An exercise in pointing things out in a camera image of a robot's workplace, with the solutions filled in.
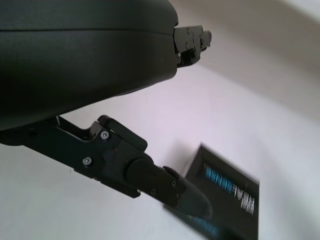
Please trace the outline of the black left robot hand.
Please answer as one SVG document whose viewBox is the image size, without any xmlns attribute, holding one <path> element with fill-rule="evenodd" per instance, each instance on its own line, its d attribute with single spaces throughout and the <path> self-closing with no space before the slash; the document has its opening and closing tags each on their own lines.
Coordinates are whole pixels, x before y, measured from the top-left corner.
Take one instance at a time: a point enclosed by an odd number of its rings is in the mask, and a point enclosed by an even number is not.
<svg viewBox="0 0 320 240">
<path fill-rule="evenodd" d="M 173 78 L 212 34 L 179 27 L 167 0 L 3 0 L 0 142 L 25 146 L 129 197 L 145 193 L 210 218 L 208 198 L 146 154 L 147 142 L 102 115 L 89 128 L 63 114 Z"/>
</svg>

